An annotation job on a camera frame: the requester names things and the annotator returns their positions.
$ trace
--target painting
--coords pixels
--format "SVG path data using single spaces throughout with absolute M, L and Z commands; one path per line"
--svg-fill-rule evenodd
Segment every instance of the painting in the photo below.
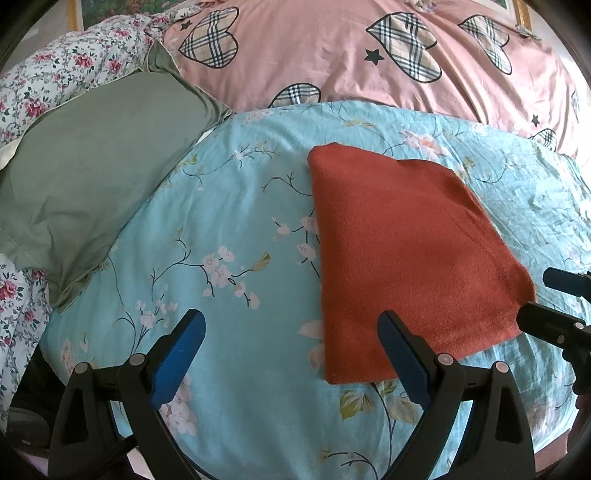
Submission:
M 523 0 L 474 0 L 486 7 L 505 14 L 512 22 L 531 30 L 530 11 Z
M 178 5 L 181 1 L 70 0 L 70 11 L 77 17 L 76 30 L 84 30 L 114 15 L 157 14 Z

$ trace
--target red towel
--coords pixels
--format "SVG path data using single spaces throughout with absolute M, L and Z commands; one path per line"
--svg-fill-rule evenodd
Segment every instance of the red towel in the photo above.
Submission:
M 339 144 L 312 149 L 308 163 L 328 382 L 396 376 L 376 332 L 383 310 L 457 359 L 519 333 L 531 277 L 451 170 Z

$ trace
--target heart pattern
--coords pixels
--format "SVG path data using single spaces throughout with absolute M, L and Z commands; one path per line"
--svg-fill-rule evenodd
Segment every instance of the heart pattern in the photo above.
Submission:
M 365 30 L 413 80 L 431 83 L 441 78 L 441 67 L 427 51 L 437 45 L 437 40 L 415 14 L 388 14 Z
M 570 105 L 573 107 L 574 115 L 577 118 L 577 122 L 579 121 L 579 113 L 581 112 L 581 106 L 579 103 L 579 93 L 577 90 L 573 92 L 570 96 Z
M 501 30 L 492 18 L 473 15 L 458 26 L 476 39 L 496 68 L 511 75 L 511 62 L 503 50 L 509 43 L 509 34 Z
M 553 152 L 556 151 L 556 145 L 558 144 L 556 132 L 551 128 L 544 128 L 543 130 L 537 132 L 533 137 L 530 137 L 530 140 L 538 142 Z
M 238 18 L 238 7 L 210 12 L 183 40 L 178 51 L 206 67 L 222 69 L 236 57 L 238 42 L 228 31 Z
M 280 91 L 269 108 L 285 105 L 298 105 L 299 103 L 318 103 L 322 94 L 316 85 L 311 83 L 293 83 Z

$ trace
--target green pillow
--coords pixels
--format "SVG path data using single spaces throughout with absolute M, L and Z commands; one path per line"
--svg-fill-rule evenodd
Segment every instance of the green pillow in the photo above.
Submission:
M 230 110 L 185 82 L 155 42 L 146 65 L 39 117 L 0 171 L 0 252 L 65 307 L 119 231 Z

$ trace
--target metal screw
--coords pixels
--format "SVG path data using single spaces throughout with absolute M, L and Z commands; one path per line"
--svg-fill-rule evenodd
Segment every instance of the metal screw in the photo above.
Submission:
M 87 370 L 88 370 L 88 364 L 86 362 L 81 362 L 74 367 L 74 372 L 76 372 L 79 375 L 83 374 Z
M 129 357 L 129 364 L 137 367 L 138 365 L 143 364 L 144 360 L 146 360 L 146 356 L 143 353 L 136 353 Z
M 437 357 L 437 360 L 440 364 L 447 365 L 448 367 L 453 363 L 453 357 L 449 353 L 441 353 Z
M 507 365 L 505 362 L 497 362 L 496 369 L 502 374 L 506 374 L 509 371 L 509 365 Z

